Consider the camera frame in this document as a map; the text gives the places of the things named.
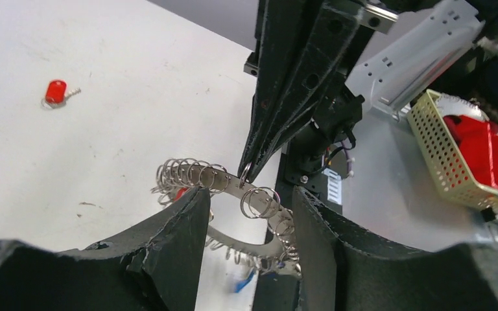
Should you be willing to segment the red tag key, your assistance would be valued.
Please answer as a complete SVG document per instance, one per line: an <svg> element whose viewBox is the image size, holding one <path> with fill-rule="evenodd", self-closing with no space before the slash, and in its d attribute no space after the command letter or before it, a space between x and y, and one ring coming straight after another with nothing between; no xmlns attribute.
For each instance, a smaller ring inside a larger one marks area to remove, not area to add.
<svg viewBox="0 0 498 311"><path fill-rule="evenodd" d="M178 201L188 190L189 189L187 187L183 187L183 188L178 189L178 191L176 192L172 201L173 202Z"/></svg>
<svg viewBox="0 0 498 311"><path fill-rule="evenodd" d="M51 80L40 105L43 109L59 109L66 106L67 101L81 93L81 89L67 90L67 83L63 80Z"/></svg>

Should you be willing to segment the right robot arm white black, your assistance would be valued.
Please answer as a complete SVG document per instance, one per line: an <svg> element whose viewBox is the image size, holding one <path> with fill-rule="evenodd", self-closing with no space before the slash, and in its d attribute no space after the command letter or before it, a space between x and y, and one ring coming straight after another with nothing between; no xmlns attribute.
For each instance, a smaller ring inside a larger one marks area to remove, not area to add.
<svg viewBox="0 0 498 311"><path fill-rule="evenodd" d="M373 106L398 109L482 38L498 39L498 1L260 1L238 177L252 182L309 121L331 143Z"/></svg>

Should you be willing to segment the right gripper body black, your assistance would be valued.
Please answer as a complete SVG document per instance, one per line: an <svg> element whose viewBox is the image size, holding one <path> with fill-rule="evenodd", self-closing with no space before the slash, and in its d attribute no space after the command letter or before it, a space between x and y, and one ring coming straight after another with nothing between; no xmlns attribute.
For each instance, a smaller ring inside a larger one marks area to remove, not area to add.
<svg viewBox="0 0 498 311"><path fill-rule="evenodd" d="M323 84L349 53L353 41L365 46L374 32L388 32L399 12L397 4L372 5L369 1L317 3L318 10L307 31L307 40L285 86ZM254 62L254 51L255 47L244 64L244 71L257 78L258 66Z"/></svg>

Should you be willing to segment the cream perforated basket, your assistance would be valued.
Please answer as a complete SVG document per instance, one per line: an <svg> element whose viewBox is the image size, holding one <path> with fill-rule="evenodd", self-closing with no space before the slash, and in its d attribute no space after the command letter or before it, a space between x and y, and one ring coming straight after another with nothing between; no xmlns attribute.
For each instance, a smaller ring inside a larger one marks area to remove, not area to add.
<svg viewBox="0 0 498 311"><path fill-rule="evenodd" d="M473 177L443 121L446 115L489 121L469 102L433 90L426 90L411 107L407 119L438 193L452 203L498 211L498 189L480 184Z"/></svg>

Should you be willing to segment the blue tag key on disc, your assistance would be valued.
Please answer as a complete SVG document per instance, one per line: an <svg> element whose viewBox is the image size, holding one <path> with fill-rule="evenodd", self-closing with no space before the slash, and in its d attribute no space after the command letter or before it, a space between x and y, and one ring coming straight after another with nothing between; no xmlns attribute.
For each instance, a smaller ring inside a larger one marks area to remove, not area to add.
<svg viewBox="0 0 498 311"><path fill-rule="evenodd" d="M256 270L248 270L248 272L239 280L235 281L233 285L233 293L240 293L253 279Z"/></svg>

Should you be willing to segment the red object in basket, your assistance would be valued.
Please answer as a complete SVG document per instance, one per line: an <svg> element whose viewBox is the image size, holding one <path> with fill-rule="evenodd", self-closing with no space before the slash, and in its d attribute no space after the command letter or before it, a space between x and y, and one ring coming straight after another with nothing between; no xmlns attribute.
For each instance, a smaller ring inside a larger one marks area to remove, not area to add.
<svg viewBox="0 0 498 311"><path fill-rule="evenodd" d="M443 117L473 177L498 189L498 125L466 115Z"/></svg>

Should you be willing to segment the red tag key on disc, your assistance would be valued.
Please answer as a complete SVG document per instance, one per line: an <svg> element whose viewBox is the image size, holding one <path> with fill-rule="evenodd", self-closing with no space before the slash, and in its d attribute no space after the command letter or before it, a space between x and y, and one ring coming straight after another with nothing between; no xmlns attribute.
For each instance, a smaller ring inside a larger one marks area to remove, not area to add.
<svg viewBox="0 0 498 311"><path fill-rule="evenodd" d="M178 191L176 192L172 201L173 202L178 201L188 190L189 189L187 187L183 187L183 188L178 189Z"/></svg>

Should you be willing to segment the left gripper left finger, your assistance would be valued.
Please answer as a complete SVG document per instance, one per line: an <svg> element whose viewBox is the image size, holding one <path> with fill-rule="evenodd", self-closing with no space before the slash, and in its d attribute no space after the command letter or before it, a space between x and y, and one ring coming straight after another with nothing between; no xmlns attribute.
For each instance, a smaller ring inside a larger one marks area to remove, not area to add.
<svg viewBox="0 0 498 311"><path fill-rule="evenodd" d="M0 310L193 310L209 212L194 188L83 250L0 240Z"/></svg>

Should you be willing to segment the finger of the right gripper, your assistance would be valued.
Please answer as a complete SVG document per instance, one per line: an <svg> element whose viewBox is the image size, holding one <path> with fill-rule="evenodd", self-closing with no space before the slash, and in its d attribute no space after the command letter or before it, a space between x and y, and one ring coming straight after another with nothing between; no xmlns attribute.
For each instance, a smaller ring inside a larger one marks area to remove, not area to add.
<svg viewBox="0 0 498 311"><path fill-rule="evenodd" d="M246 180L309 121L361 25L364 1L267 1Z"/></svg>
<svg viewBox="0 0 498 311"><path fill-rule="evenodd" d="M279 106L280 97L317 10L317 1L259 2L254 51L257 84L239 176L257 176L280 146L287 114Z"/></svg>

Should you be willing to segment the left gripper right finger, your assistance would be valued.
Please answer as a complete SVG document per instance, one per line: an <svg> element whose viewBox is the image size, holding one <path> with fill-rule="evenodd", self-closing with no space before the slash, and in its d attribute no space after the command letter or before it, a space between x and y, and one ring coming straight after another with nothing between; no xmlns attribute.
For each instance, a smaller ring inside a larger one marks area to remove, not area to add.
<svg viewBox="0 0 498 311"><path fill-rule="evenodd" d="M498 310L498 243L412 248L348 220L311 192L292 192L310 310Z"/></svg>

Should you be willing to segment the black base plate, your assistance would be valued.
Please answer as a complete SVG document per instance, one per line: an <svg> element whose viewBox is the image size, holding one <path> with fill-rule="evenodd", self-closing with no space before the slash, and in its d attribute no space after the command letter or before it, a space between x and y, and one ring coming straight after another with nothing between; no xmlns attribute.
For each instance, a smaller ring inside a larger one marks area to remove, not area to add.
<svg viewBox="0 0 498 311"><path fill-rule="evenodd" d="M267 233L265 240L270 242L276 237L287 247L281 254L282 263L279 265L287 272L259 274L252 310L307 310L292 220L293 188L301 186L307 189L341 214L341 181L351 168L343 146L344 143L337 143L327 147L321 157L309 163L308 172L299 169L297 153L290 151L289 147L282 151L274 190L279 194L287 214L280 217L278 225L272 226L272 231Z"/></svg>

